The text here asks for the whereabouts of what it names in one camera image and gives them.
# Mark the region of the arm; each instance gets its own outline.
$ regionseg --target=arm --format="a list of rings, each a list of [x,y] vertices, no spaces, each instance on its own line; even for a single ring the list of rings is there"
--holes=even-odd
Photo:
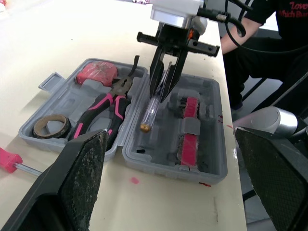
[[[259,29],[259,27],[262,25],[260,23],[256,23],[248,18],[243,18],[242,24],[245,27],[246,30],[246,35],[244,37],[239,37],[237,34],[236,27],[234,26],[230,32],[232,36],[234,37],[235,41],[237,41],[239,44],[243,44],[249,39],[253,34]],[[234,49],[236,49],[237,46],[231,41],[230,37],[228,34],[226,34],[222,39],[221,39],[221,50],[222,54],[226,54]]]

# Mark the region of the gray plastic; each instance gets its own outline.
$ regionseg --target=gray plastic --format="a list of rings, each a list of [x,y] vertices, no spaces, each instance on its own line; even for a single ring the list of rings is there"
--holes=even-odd
[[[111,89],[93,80],[86,80],[82,85],[75,82],[78,72],[94,61],[101,60],[86,60],[67,80],[54,73],[44,81],[40,88],[50,92],[51,97],[20,128],[21,138],[43,150],[60,152],[64,148],[67,137],[36,139],[32,136],[32,128],[38,119],[51,114],[65,115],[74,127],[95,97]],[[118,69],[119,78],[126,77],[132,67],[112,63]],[[207,184],[216,184],[223,180],[227,175],[227,162],[223,124],[219,122],[222,115],[219,84],[207,78],[182,75],[170,95],[160,104],[151,132],[145,134],[139,130],[139,126],[150,98],[147,70],[138,67],[133,77],[133,85],[128,92],[131,104],[126,110],[125,120],[113,147],[105,154],[105,160],[115,155],[118,146],[123,146],[122,154],[129,167],[169,178]],[[198,98],[198,119],[183,120],[183,111],[179,108],[183,97]],[[108,128],[112,116],[111,107],[92,122],[89,131]],[[52,121],[47,125],[46,132],[57,130],[60,125],[61,123]],[[183,166],[177,159],[180,141],[187,132],[200,134],[195,167]],[[138,153],[139,149],[144,149],[145,153]]]
[[[169,178],[216,184],[227,175],[226,148],[219,84],[207,78],[182,75],[179,82],[160,104],[150,133],[139,130],[143,111],[149,101],[149,89],[145,88],[141,105],[137,108],[135,121],[122,150],[127,165],[141,171],[164,175]],[[178,106],[182,97],[198,97],[206,105],[202,115],[199,136],[197,166],[179,164],[177,160],[182,118]]]
[[[28,144],[34,145],[42,150],[61,152],[67,143],[66,138],[51,138],[40,140],[32,136],[32,128],[34,124],[42,117],[52,114],[63,114],[69,118],[72,127],[74,127],[86,111],[86,109],[94,102],[95,98],[101,93],[108,93],[110,87],[104,87],[102,83],[87,79],[82,85],[75,82],[76,75],[89,63],[101,61],[99,59],[88,59],[68,78],[64,79],[58,73],[50,75],[40,86],[42,90],[51,93],[50,98],[25,122],[19,130],[19,136],[24,139]],[[121,64],[112,62],[118,70],[118,78],[123,78],[131,71],[132,65]],[[129,127],[135,116],[135,108],[140,97],[140,92],[146,83],[147,70],[143,67],[137,67],[134,75],[132,76],[133,85],[128,92],[128,99],[131,104],[128,106],[119,135],[116,138],[113,147],[105,153],[105,160],[111,159],[118,146],[123,146]],[[108,128],[112,121],[114,107],[102,112],[90,125],[89,131]],[[49,131],[58,130],[61,123],[51,121],[46,126],[46,133]]]
[[[199,119],[187,117],[182,119],[181,133],[200,135],[201,122]]]

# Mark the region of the pink screwdriver handle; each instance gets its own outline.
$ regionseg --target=pink screwdriver handle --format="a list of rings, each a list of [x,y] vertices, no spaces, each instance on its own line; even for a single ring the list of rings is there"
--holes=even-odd
[[[13,173],[16,171],[15,163],[21,164],[23,162],[22,158],[18,154],[9,153],[2,148],[0,148],[0,167],[3,168],[8,173]]]

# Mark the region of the screwdriver shaft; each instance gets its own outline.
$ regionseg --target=screwdriver shaft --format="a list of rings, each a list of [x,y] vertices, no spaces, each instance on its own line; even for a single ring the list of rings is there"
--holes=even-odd
[[[40,171],[37,171],[36,169],[34,168],[31,168],[31,167],[28,167],[26,165],[23,165],[23,164],[19,164],[19,163],[15,163],[14,166],[17,168],[17,169],[20,169],[24,172],[27,172],[27,173],[30,173],[34,176],[39,176],[42,172]]]

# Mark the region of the pliers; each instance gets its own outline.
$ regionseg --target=pliers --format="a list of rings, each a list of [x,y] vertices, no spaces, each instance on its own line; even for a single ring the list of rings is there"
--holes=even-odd
[[[109,139],[107,142],[107,150],[112,147],[119,128],[124,120],[126,108],[130,104],[130,100],[128,100],[126,96],[133,84],[131,76],[137,67],[138,59],[139,56],[136,56],[134,66],[126,78],[120,79],[116,82],[107,95],[105,93],[99,95],[87,111],[82,114],[68,140],[75,139],[78,136],[85,134],[95,117],[115,103],[114,117],[108,130]]]

